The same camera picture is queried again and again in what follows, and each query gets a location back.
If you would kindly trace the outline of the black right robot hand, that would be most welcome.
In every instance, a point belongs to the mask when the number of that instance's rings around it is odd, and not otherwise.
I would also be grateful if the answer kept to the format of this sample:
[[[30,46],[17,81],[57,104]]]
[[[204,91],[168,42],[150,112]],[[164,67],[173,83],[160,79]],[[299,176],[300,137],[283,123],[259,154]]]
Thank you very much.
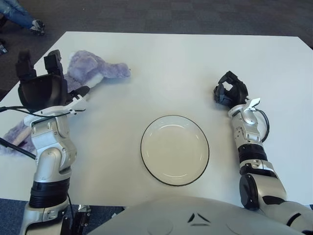
[[[246,85],[231,71],[222,76],[213,93],[216,103],[230,109],[249,101]]]

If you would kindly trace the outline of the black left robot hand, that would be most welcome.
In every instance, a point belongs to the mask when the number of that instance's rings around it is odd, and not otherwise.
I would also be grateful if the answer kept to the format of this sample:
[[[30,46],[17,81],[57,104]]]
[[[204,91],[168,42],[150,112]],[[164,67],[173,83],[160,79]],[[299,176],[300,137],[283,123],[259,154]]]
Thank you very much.
[[[59,50],[44,57],[47,74],[38,76],[31,61],[29,50],[22,50],[16,63],[16,74],[20,80],[18,94],[22,105],[31,112],[53,106],[66,106],[79,96],[89,93],[88,86],[69,90],[64,78]]]

